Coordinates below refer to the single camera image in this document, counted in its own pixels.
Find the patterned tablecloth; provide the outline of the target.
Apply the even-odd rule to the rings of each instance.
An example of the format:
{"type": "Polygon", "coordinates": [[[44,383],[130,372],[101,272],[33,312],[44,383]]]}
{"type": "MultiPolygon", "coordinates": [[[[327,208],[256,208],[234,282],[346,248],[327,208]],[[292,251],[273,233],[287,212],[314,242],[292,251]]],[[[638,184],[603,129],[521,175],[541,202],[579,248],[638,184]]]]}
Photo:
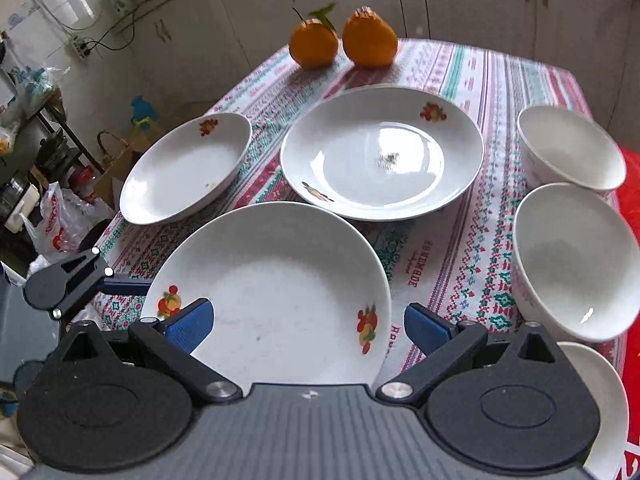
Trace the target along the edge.
{"type": "MultiPolygon", "coordinates": [[[[334,212],[301,198],[285,179],[280,151],[288,129],[318,103],[367,86],[418,89],[454,103],[484,142],[480,172],[456,200],[423,216],[387,222],[342,218],[369,242],[390,286],[390,336],[372,385],[421,359],[404,330],[404,311],[418,302],[450,322],[472,320],[494,333],[520,320],[511,287],[513,218],[528,193],[516,118],[532,105],[588,110],[575,77],[560,68],[438,41],[404,40],[384,70],[360,70],[344,56],[325,70],[302,70],[280,50],[213,107],[252,125],[238,176],[202,210],[183,220],[135,226],[116,217],[100,239],[107,263],[128,278],[153,283],[168,257],[194,232],[237,209],[289,202],[334,212]]],[[[145,297],[101,294],[94,306],[110,330],[140,318],[145,297]]]]}

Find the white plastic bag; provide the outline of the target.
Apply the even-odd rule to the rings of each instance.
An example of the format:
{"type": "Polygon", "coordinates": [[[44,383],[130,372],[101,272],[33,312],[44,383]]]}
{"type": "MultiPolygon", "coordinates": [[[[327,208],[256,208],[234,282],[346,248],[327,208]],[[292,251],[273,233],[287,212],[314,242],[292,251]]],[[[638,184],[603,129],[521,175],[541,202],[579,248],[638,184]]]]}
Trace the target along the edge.
{"type": "Polygon", "coordinates": [[[86,202],[58,182],[49,184],[39,212],[41,221],[36,226],[22,212],[20,217],[37,254],[48,263],[76,254],[90,231],[101,221],[111,222],[115,215],[104,200],[86,202]]]}

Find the white base cabinets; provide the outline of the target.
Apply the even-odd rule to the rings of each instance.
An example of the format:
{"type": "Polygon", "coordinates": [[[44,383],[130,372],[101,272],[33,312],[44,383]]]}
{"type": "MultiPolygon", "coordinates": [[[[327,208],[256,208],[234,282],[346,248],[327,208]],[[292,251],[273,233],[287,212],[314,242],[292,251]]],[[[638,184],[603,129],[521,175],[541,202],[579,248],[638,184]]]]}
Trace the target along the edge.
{"type": "Polygon", "coordinates": [[[362,6],[401,38],[480,47],[569,70],[607,124],[624,78],[638,0],[146,0],[127,18],[134,65],[169,108],[213,102],[326,10],[343,27],[362,6]]]}

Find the orange without leaf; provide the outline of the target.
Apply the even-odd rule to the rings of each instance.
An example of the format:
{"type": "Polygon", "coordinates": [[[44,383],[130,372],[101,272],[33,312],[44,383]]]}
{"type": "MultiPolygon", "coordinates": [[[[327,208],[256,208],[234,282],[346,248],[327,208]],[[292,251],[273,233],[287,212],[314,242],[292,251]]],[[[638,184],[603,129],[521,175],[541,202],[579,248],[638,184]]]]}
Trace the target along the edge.
{"type": "Polygon", "coordinates": [[[342,32],[346,56],[363,68],[383,68],[394,62],[398,37],[394,30],[368,6],[355,10],[342,32]]]}

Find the orange with leaf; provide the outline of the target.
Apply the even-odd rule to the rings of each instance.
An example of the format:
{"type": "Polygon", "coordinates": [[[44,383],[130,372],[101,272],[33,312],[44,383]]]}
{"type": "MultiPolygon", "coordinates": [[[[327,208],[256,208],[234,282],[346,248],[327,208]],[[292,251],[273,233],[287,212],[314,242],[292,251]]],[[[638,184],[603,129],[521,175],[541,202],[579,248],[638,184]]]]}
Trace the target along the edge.
{"type": "Polygon", "coordinates": [[[311,11],[306,18],[296,9],[300,23],[288,40],[288,53],[304,70],[320,70],[330,66],[338,52],[338,36],[329,14],[335,8],[331,2],[311,11]]]}

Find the white fruit plate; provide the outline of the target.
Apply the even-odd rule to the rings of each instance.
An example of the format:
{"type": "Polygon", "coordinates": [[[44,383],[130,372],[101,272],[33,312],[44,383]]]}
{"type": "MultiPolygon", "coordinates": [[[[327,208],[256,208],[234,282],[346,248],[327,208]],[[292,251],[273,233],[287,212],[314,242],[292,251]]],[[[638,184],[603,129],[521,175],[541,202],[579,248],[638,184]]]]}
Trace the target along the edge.
{"type": "Polygon", "coordinates": [[[119,211],[136,226],[183,220],[202,210],[239,174],[252,142],[241,114],[214,113],[172,129],[131,169],[119,211]]]}
{"type": "Polygon", "coordinates": [[[482,166],[480,129],[463,110],[418,89],[367,86],[296,119],[280,151],[291,188],[343,218],[407,220],[447,206],[482,166]]]}
{"type": "Polygon", "coordinates": [[[372,385],[390,336],[390,286],[369,242],[335,214],[263,203],[191,234],[156,274],[141,314],[213,305],[193,356],[248,391],[255,382],[372,385]]]}

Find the cardboard box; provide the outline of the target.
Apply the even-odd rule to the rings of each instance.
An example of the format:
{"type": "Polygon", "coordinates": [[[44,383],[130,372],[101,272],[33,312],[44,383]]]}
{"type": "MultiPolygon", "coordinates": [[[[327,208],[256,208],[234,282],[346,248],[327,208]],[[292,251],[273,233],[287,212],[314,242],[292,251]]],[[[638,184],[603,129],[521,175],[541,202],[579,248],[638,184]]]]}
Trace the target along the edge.
{"type": "Polygon", "coordinates": [[[122,188],[117,185],[124,185],[131,169],[134,168],[137,161],[151,146],[151,143],[143,133],[135,134],[129,141],[126,141],[121,136],[106,130],[100,131],[96,135],[96,140],[98,141],[99,149],[103,156],[104,173],[96,180],[94,194],[107,203],[112,209],[117,210],[119,192],[122,190],[122,188]],[[107,151],[103,142],[104,136],[110,136],[120,144],[122,150],[117,156],[107,151]]]}

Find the white bowl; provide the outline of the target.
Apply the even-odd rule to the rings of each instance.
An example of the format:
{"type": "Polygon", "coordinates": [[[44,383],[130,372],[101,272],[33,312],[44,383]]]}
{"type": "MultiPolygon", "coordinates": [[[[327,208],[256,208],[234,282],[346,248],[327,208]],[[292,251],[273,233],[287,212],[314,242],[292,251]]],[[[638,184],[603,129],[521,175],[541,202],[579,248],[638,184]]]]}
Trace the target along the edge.
{"type": "Polygon", "coordinates": [[[569,183],[529,192],[513,220],[512,294],[559,341],[617,338],[639,314],[639,246],[599,195],[569,183]]]}
{"type": "Polygon", "coordinates": [[[616,479],[629,429],[623,382],[608,360],[593,348],[568,341],[560,341],[559,347],[578,371],[600,411],[600,430],[585,461],[586,471],[595,479],[616,479]]]}
{"type": "Polygon", "coordinates": [[[572,110],[524,108],[518,114],[518,144],[530,188],[566,182],[607,196],[626,180],[626,162],[612,136],[572,110]]]}

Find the red snack box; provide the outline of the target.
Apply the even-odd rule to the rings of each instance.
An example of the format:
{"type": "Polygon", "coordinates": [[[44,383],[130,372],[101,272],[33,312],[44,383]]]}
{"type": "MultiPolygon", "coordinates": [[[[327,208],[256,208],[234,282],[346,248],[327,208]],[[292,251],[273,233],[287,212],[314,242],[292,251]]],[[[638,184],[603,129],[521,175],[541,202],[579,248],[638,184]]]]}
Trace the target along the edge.
{"type": "MultiPolygon", "coordinates": [[[[637,153],[622,148],[627,166],[627,177],[617,191],[620,212],[634,231],[640,235],[640,157],[637,153]]],[[[624,464],[620,470],[622,479],[639,478],[639,424],[640,424],[640,325],[639,320],[628,330],[626,338],[623,384],[629,404],[629,430],[624,452],[624,464]]]]}

